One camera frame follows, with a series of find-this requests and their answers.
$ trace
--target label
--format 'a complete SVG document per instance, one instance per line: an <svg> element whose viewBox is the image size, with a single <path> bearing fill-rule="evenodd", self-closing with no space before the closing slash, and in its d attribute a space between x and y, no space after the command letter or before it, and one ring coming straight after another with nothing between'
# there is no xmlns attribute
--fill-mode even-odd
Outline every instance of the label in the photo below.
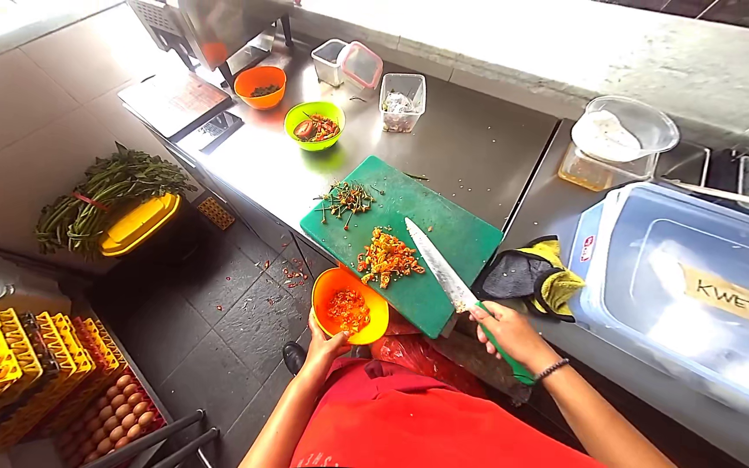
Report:
<svg viewBox="0 0 749 468"><path fill-rule="evenodd" d="M594 252L594 236L588 236L583 241L583 251L580 253L580 261L591 260L592 252Z"/></svg>
<svg viewBox="0 0 749 468"><path fill-rule="evenodd" d="M684 293L704 304L749 320L749 290L722 278L681 264L686 286Z"/></svg>

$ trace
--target orange bowl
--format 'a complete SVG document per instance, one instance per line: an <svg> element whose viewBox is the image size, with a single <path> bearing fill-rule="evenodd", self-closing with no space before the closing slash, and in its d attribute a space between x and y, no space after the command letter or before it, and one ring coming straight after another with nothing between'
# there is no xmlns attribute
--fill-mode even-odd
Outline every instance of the orange bowl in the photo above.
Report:
<svg viewBox="0 0 749 468"><path fill-rule="evenodd" d="M242 101L254 109L264 111L276 107L285 96L285 83L287 78L285 71L276 67L248 68L235 78L233 90ZM251 93L257 88L264 88L275 84L280 89L266 96L251 97Z"/></svg>
<svg viewBox="0 0 749 468"><path fill-rule="evenodd" d="M368 345L384 333L389 324L389 303L372 288L360 282L359 278L342 268L325 270L314 283L311 303L319 328L329 336L339 333L339 324L328 317L329 302L338 291L349 289L359 293L369 307L369 324L348 338L348 344Z"/></svg>

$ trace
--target white powder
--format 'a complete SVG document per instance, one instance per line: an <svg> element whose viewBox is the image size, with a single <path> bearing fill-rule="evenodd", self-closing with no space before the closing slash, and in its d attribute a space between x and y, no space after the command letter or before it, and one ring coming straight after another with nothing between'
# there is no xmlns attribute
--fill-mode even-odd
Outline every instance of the white powder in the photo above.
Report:
<svg viewBox="0 0 749 468"><path fill-rule="evenodd" d="M638 139L609 111L583 115L571 129L571 138L581 150L608 161L628 163L645 153Z"/></svg>

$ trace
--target gray cloth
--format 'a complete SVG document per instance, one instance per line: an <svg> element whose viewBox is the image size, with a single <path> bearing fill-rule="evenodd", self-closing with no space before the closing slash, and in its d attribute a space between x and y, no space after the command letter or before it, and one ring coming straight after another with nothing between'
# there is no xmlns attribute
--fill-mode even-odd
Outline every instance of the gray cloth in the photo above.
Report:
<svg viewBox="0 0 749 468"><path fill-rule="evenodd" d="M532 295L539 275L553 268L546 260L527 258L515 251L503 253L482 285L486 293L498 299Z"/></svg>

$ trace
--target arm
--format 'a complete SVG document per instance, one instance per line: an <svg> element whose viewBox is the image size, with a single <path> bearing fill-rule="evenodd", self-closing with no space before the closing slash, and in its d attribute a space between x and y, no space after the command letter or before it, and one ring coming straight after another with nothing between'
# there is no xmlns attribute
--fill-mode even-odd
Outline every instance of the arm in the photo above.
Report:
<svg viewBox="0 0 749 468"><path fill-rule="evenodd" d="M479 307L473 307L470 319L486 326L499 345L529 371L538 374L562 359L524 316L495 302L484 302L484 305L496 318ZM478 330L479 340L485 343L487 351L501 358L481 326ZM595 460L611 468L674 466L572 367L560 367L542 383L585 450Z"/></svg>
<svg viewBox="0 0 749 468"><path fill-rule="evenodd" d="M290 466L290 459L314 412L317 393L326 382L331 363L337 356L348 352L349 347L345 345L348 332L327 340L315 322L314 309L308 316L308 327L311 329L311 344L306 362L288 384L239 468Z"/></svg>

